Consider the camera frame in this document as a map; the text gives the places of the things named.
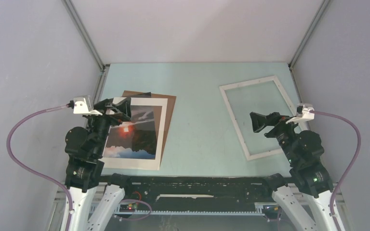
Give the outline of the brown backing board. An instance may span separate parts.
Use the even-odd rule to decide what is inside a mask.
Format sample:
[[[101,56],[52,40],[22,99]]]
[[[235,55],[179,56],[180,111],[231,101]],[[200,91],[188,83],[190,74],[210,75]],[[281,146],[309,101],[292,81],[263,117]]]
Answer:
[[[164,95],[164,94],[156,94],[151,92],[139,92],[139,91],[129,91],[125,90],[122,94],[122,97],[133,97],[133,98],[165,98],[167,99],[167,108],[166,108],[166,116],[164,120],[164,132],[163,132],[163,139],[162,139],[162,149],[161,149],[161,160],[163,158],[164,149],[166,145],[166,140],[169,133],[169,128],[172,120],[172,115],[175,107],[176,96],[173,95]]]

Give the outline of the white picture frame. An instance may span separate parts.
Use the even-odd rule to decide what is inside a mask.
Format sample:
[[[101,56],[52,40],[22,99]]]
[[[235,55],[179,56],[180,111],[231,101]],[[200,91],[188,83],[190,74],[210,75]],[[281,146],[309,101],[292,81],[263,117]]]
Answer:
[[[287,116],[295,115],[300,98],[296,90],[286,88],[287,84],[282,83],[277,76],[219,87],[246,160],[252,161],[282,153],[276,139],[264,137],[264,133],[268,132],[270,127],[266,127],[260,133],[253,132],[250,112],[263,115],[272,112]]]

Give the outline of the landscape photo print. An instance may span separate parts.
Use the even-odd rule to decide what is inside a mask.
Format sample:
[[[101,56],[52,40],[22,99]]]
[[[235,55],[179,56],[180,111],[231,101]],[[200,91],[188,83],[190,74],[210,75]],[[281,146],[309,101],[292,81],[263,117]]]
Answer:
[[[161,106],[134,105],[131,121],[111,126],[103,152],[105,158],[149,159],[162,155],[157,150]]]

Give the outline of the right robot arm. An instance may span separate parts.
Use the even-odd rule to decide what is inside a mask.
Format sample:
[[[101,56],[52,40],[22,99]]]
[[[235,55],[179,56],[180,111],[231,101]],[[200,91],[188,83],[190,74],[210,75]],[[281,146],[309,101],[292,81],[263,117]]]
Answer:
[[[320,135],[303,130],[295,132],[301,122],[313,120],[312,107],[298,107],[295,116],[274,112],[268,115],[251,112],[253,132],[259,133],[272,126],[265,133],[266,138],[278,141],[290,164],[290,175],[298,191],[307,201],[312,215],[290,196],[290,187],[280,174],[267,177],[267,184],[261,187],[261,195],[267,201],[277,202],[289,216],[299,231],[343,231],[343,221],[336,206],[338,186],[333,185],[330,174],[323,166],[320,157],[324,153]]]

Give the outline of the white mat board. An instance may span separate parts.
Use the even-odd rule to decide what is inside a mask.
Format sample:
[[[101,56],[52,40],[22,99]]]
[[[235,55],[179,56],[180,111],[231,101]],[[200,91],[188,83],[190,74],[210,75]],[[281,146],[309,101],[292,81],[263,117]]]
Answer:
[[[124,98],[128,97],[115,97],[114,103],[118,103]],[[131,107],[134,105],[145,105],[145,106],[161,106],[161,117],[160,117],[160,127],[159,127],[159,137],[158,137],[158,147],[157,150],[162,149],[162,139],[164,132],[164,120],[166,116],[167,99],[165,98],[130,98]],[[115,169],[135,169],[135,170],[159,170],[160,167],[160,157],[156,157],[154,160],[149,159],[125,159],[125,158],[105,158],[101,159],[104,162],[105,168],[115,168]]]

